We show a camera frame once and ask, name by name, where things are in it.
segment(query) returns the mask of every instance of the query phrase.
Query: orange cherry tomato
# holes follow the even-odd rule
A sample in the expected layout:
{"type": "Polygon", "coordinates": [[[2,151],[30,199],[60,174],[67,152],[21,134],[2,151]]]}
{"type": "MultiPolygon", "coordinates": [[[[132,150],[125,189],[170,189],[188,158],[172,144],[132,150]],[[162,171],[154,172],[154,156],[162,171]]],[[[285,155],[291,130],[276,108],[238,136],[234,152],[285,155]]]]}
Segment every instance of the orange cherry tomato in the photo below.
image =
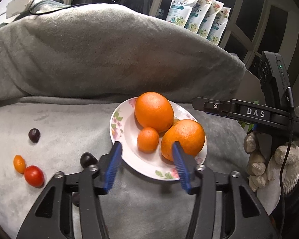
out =
{"type": "Polygon", "coordinates": [[[44,175],[41,169],[35,165],[30,165],[25,169],[25,180],[34,187],[40,187],[44,183],[44,175]]]}
{"type": "Polygon", "coordinates": [[[20,155],[16,155],[13,159],[13,166],[18,173],[24,173],[26,169],[26,162],[20,155]]]}

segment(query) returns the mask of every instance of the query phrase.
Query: black sleeve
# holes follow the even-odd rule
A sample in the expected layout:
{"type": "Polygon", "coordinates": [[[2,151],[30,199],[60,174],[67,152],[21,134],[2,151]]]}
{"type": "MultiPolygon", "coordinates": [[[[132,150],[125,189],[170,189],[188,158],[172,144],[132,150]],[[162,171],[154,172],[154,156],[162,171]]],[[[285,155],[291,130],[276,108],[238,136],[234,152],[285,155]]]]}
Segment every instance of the black sleeve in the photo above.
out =
{"type": "MultiPolygon", "coordinates": [[[[299,180],[294,189],[288,195],[285,195],[285,206],[286,214],[282,238],[299,238],[299,180]]],[[[275,220],[277,229],[279,230],[282,218],[281,201],[279,201],[271,215],[275,220]]]]}

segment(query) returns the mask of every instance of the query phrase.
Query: black wire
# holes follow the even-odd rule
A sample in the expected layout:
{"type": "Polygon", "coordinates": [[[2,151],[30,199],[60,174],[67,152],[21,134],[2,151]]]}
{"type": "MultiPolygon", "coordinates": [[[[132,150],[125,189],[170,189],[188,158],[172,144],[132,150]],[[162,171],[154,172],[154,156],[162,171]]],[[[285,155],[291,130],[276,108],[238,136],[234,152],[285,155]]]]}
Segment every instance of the black wire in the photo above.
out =
{"type": "Polygon", "coordinates": [[[286,155],[285,158],[283,160],[281,169],[280,169],[280,174],[279,174],[279,183],[280,183],[280,190],[281,190],[281,195],[280,195],[280,199],[281,199],[281,204],[282,204],[282,219],[281,219],[281,226],[280,226],[280,232],[279,232],[279,239],[282,238],[282,229],[283,229],[283,225],[285,222],[285,213],[286,213],[286,206],[285,206],[285,193],[283,191],[283,182],[282,182],[282,173],[283,173],[283,169],[285,168],[286,165],[286,161],[288,159],[288,155],[289,155],[289,151],[290,151],[290,147],[291,147],[291,142],[292,142],[292,136],[293,136],[293,110],[291,112],[291,119],[290,119],[290,136],[289,136],[289,142],[288,142],[288,147],[287,147],[287,151],[286,151],[286,155]]]}
{"type": "Polygon", "coordinates": [[[71,5],[71,6],[67,6],[67,7],[64,7],[64,8],[59,8],[59,9],[56,9],[56,10],[53,10],[53,11],[48,11],[48,12],[42,12],[42,13],[34,13],[31,11],[31,6],[33,4],[35,0],[32,0],[30,6],[29,6],[29,13],[31,15],[44,15],[44,14],[49,14],[49,13],[52,13],[52,12],[57,12],[57,11],[61,11],[63,9],[69,9],[69,8],[73,8],[73,7],[78,7],[78,6],[82,6],[82,5],[87,5],[87,3],[79,3],[79,4],[75,4],[75,5],[71,5]]]}

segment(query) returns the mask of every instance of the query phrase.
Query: plate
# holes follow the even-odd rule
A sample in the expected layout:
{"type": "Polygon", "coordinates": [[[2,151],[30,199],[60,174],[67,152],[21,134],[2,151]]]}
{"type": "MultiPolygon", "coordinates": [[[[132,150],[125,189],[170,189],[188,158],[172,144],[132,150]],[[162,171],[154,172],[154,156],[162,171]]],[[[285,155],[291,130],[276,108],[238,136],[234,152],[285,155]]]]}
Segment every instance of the plate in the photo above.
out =
{"type": "MultiPolygon", "coordinates": [[[[143,129],[137,122],[134,107],[137,97],[128,99],[121,103],[113,112],[110,120],[110,136],[114,144],[115,141],[122,143],[122,159],[137,172],[163,181],[179,180],[177,170],[173,162],[165,159],[161,154],[161,140],[160,134],[159,144],[155,152],[146,154],[137,148],[137,136],[143,129]]],[[[192,119],[197,121],[187,110],[178,104],[169,101],[174,110],[175,118],[192,119]]],[[[195,157],[198,164],[205,161],[207,154],[207,142],[205,137],[205,144],[203,149],[195,157]]]]}

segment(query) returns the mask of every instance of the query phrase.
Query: dark grape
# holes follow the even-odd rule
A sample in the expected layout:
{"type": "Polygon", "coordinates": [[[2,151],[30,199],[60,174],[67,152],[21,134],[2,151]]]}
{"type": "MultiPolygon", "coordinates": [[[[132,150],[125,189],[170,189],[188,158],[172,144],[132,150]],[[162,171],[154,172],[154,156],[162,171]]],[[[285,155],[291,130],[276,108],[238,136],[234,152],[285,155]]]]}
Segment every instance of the dark grape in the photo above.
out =
{"type": "Polygon", "coordinates": [[[97,164],[97,159],[92,154],[86,152],[81,155],[80,164],[82,168],[86,168],[89,165],[97,164]]]}
{"type": "Polygon", "coordinates": [[[80,207],[80,194],[78,192],[72,194],[72,204],[76,207],[80,207]]]}
{"type": "Polygon", "coordinates": [[[28,135],[33,143],[37,143],[40,139],[40,131],[37,128],[32,128],[28,135]]]}

